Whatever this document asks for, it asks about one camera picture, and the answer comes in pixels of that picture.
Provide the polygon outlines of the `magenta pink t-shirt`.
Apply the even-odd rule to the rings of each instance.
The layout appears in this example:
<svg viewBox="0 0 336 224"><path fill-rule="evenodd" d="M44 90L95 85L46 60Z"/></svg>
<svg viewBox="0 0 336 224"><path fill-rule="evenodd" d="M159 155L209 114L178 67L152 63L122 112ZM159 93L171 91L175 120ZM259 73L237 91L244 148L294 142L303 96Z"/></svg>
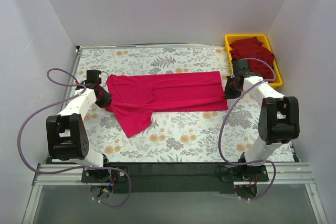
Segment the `magenta pink t-shirt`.
<svg viewBox="0 0 336 224"><path fill-rule="evenodd" d="M112 112L127 137L152 123L156 112L226 111L221 74L189 72L145 76L111 75L107 81Z"/></svg>

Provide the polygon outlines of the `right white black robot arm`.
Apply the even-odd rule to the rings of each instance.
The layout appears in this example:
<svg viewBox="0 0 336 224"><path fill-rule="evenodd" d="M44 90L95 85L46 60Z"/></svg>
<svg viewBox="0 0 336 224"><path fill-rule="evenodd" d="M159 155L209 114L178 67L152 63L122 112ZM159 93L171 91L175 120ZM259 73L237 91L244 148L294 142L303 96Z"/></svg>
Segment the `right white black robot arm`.
<svg viewBox="0 0 336 224"><path fill-rule="evenodd" d="M261 74L253 72L248 60L265 65L271 70L272 78L264 79ZM276 149L298 138L299 102L296 97L285 96L270 86L270 83L275 81L276 74L266 62L254 58L233 59L232 66L233 74L227 77L224 95L225 99L234 99L235 102L228 113L231 113L238 101L247 94L250 94L260 105L257 125L259 136L252 147L235 163L239 165L238 176L248 181L257 174L255 166L263 165Z"/></svg>

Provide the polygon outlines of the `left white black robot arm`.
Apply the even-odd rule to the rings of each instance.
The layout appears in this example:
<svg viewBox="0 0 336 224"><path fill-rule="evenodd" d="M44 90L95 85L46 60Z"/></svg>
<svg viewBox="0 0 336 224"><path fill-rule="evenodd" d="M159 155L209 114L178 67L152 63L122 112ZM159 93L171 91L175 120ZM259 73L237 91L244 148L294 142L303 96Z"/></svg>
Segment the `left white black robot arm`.
<svg viewBox="0 0 336 224"><path fill-rule="evenodd" d="M83 122L93 104L102 109L111 104L112 95L101 86L101 74L99 70L87 71L86 80L76 87L76 97L57 115L47 118L46 130L49 156L53 160L95 167L95 178L106 182L112 170L104 164L104 155L89 147Z"/></svg>

